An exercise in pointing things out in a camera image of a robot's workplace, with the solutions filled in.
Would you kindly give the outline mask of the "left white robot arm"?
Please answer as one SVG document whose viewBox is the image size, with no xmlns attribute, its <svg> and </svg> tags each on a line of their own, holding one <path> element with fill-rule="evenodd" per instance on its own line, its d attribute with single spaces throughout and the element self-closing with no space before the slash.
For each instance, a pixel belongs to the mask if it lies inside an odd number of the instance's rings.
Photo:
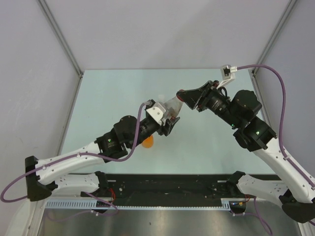
<svg viewBox="0 0 315 236">
<path fill-rule="evenodd" d="M 10 182 L 1 192 L 3 203 L 22 201 L 9 227 L 7 236 L 26 236 L 35 213 L 35 202 L 46 204 L 54 194 L 95 197 L 108 193 L 106 175 L 74 174 L 81 168 L 108 162 L 125 162 L 136 147 L 154 133 L 168 136 L 179 121 L 183 102 L 174 97 L 167 102 L 148 100 L 139 107 L 136 117 L 122 117 L 113 128 L 95 141 L 69 153 L 37 159 L 25 159 L 25 172 Z"/>
</svg>

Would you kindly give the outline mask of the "clear water bottle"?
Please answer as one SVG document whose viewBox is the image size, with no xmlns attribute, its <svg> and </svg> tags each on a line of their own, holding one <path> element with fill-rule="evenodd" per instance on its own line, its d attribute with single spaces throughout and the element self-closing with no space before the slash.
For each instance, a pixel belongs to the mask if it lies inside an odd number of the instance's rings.
<svg viewBox="0 0 315 236">
<path fill-rule="evenodd" d="M 164 101 L 165 101 L 165 97 L 164 97 L 163 94 L 160 94 L 160 95 L 158 96 L 158 99 L 159 99 L 159 101 L 161 101 L 161 102 L 164 102 Z"/>
</svg>

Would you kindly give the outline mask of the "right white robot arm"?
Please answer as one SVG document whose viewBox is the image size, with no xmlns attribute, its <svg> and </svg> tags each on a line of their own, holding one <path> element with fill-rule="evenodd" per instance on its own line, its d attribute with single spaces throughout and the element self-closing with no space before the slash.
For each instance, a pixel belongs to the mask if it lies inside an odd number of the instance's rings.
<svg viewBox="0 0 315 236">
<path fill-rule="evenodd" d="M 228 180 L 230 196 L 256 196 L 278 205 L 299 223 L 314 220 L 315 182 L 293 157 L 281 152 L 275 131 L 257 117 L 262 105 L 253 91 L 240 90 L 230 99 L 222 94 L 218 82 L 208 81 L 197 89 L 181 89 L 176 96 L 190 109 L 210 110 L 229 124 L 240 147 L 263 160 L 283 181 L 276 184 L 235 172 Z"/>
</svg>

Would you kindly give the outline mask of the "milk bottle with red label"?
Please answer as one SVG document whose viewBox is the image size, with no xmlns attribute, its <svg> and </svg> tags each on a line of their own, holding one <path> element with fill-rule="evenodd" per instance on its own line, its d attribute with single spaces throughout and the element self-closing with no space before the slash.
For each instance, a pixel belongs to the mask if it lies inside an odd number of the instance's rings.
<svg viewBox="0 0 315 236">
<path fill-rule="evenodd" d="M 183 101 L 180 100 L 177 96 L 174 96 L 172 99 L 164 102 L 164 107 L 166 108 L 166 114 L 164 115 L 166 119 L 176 118 L 183 106 Z"/>
</svg>

